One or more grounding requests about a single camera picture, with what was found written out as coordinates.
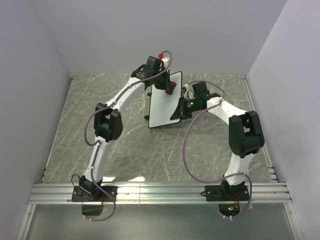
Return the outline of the red black whiteboard eraser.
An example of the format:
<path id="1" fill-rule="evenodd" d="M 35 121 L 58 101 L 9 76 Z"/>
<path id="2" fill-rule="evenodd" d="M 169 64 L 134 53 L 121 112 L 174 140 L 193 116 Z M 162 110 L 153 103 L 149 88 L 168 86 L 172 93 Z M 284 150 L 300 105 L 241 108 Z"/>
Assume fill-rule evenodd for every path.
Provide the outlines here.
<path id="1" fill-rule="evenodd" d="M 167 95 L 172 95 L 173 91 L 175 89 L 175 87 L 177 86 L 177 84 L 174 81 L 170 81 L 167 85 L 166 85 L 166 89 L 165 89 L 165 93 Z"/>

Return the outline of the white whiteboard black frame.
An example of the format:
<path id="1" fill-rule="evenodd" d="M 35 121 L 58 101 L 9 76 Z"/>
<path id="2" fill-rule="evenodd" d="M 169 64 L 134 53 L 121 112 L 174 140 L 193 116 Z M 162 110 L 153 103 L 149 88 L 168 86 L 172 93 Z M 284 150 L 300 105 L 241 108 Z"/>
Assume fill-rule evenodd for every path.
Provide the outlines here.
<path id="1" fill-rule="evenodd" d="M 148 127 L 150 129 L 177 124 L 181 121 L 179 117 L 171 120 L 171 116 L 177 109 L 181 97 L 183 73 L 181 71 L 172 73 L 170 80 L 176 83 L 172 95 L 165 93 L 164 90 L 156 89 L 154 85 L 151 87 L 148 114 Z"/>

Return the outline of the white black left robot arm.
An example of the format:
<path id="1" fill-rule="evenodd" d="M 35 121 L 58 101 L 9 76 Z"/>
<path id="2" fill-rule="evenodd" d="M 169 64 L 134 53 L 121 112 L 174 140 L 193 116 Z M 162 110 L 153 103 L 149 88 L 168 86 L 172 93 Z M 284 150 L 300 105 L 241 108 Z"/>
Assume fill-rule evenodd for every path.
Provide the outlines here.
<path id="1" fill-rule="evenodd" d="M 107 103 L 98 103 L 95 112 L 88 118 L 84 127 L 84 141 L 94 151 L 84 175 L 79 178 L 79 189 L 89 201 L 98 200 L 103 193 L 101 183 L 106 164 L 104 154 L 122 134 L 121 112 L 150 86 L 164 94 L 158 102 L 165 99 L 173 102 L 171 96 L 177 84 L 170 81 L 172 57 L 163 57 L 164 53 L 165 51 L 160 53 L 159 57 L 150 56 L 146 64 L 132 72 L 121 91 Z"/>

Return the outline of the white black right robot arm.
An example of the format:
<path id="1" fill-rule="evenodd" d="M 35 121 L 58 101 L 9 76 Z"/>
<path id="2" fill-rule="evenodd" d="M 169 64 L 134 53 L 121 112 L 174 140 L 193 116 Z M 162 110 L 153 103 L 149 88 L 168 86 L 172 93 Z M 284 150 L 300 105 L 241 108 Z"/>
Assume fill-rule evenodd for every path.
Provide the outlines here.
<path id="1" fill-rule="evenodd" d="M 245 111 L 225 100 L 226 93 L 210 93 L 208 81 L 185 84 L 181 90 L 176 110 L 171 120 L 192 118 L 196 121 L 202 114 L 211 113 L 228 125 L 228 144 L 232 152 L 227 171 L 219 180 L 217 191 L 207 190 L 210 197 L 219 201 L 245 200 L 250 193 L 245 185 L 250 162 L 265 145 L 265 138 L 256 111 Z"/>

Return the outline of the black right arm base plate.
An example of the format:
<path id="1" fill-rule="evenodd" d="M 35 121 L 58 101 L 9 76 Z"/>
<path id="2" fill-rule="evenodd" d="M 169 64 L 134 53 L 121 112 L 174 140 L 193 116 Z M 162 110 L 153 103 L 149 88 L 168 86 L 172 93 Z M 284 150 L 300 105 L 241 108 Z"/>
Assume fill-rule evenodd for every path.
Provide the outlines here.
<path id="1" fill-rule="evenodd" d="M 222 182 L 221 185 L 206 185 L 201 195 L 206 198 L 207 202 L 248 201 L 250 198 L 246 185 L 229 186 L 225 182 Z"/>

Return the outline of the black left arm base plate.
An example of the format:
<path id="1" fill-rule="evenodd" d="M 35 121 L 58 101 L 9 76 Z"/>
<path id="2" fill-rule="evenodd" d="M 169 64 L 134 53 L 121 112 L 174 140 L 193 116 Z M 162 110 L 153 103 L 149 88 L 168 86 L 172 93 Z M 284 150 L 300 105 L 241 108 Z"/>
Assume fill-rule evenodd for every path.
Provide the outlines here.
<path id="1" fill-rule="evenodd" d="M 118 187 L 114 185 L 106 185 L 101 187 L 106 193 L 108 193 L 114 200 L 117 197 Z M 93 193 L 81 188 L 80 186 L 75 186 L 73 189 L 72 202 L 111 202 L 108 196 L 106 196 L 101 190 L 98 188 L 94 189 Z"/>

